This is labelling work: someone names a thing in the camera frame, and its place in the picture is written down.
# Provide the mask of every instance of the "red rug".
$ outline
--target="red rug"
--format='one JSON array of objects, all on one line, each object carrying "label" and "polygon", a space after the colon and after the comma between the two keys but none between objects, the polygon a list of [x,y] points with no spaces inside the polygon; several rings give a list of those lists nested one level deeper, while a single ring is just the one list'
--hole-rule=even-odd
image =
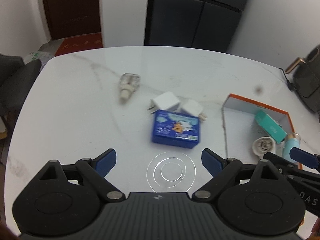
[{"label": "red rug", "polygon": [[82,51],[87,49],[103,48],[101,33],[85,34],[65,38],[58,48],[55,56],[68,54],[71,52]]}]

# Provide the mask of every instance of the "green small box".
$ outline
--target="green small box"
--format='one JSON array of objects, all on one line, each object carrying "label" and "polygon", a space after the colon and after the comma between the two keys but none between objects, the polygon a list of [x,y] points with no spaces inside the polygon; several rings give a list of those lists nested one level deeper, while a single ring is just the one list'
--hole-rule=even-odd
[{"label": "green small box", "polygon": [[287,135],[276,121],[262,110],[256,114],[254,119],[277,143],[281,143]]}]

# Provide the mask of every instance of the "gray chair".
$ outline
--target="gray chair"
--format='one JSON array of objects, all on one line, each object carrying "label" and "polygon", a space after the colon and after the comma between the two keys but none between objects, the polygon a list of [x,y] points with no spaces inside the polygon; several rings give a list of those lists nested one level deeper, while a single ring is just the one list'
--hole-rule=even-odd
[{"label": "gray chair", "polygon": [[0,54],[0,116],[20,110],[41,68],[40,60]]}]

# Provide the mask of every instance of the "brown door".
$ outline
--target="brown door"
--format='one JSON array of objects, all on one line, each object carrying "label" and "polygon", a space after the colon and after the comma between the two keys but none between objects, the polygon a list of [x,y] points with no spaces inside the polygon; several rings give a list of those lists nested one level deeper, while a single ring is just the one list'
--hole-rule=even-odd
[{"label": "brown door", "polygon": [[43,0],[43,3],[53,40],[101,31],[99,0]]}]

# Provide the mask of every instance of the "white table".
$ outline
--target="white table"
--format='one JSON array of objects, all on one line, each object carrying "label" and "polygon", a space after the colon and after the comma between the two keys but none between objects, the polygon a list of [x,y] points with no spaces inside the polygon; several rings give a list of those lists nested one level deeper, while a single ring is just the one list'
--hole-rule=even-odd
[{"label": "white table", "polygon": [[[119,102],[123,73],[141,76],[141,86],[126,104]],[[262,93],[257,94],[257,86]],[[172,91],[182,101],[192,98],[204,106],[208,119],[201,126],[201,143],[184,149],[151,143],[151,98]],[[226,157],[221,104],[235,93],[290,113],[311,153],[320,149],[320,125],[285,85],[277,68],[212,51],[173,47],[118,47],[55,57],[33,85],[20,113],[10,145],[5,175],[5,212],[9,228],[18,233],[12,203],[51,159],[62,164],[95,158],[108,148],[117,164],[107,179],[128,195],[152,192],[146,179],[149,163],[161,153],[187,155],[196,166],[191,194],[212,177],[201,165],[201,151],[210,148]],[[175,190],[184,190],[179,184]],[[299,229],[307,237],[315,220],[308,214]]]}]

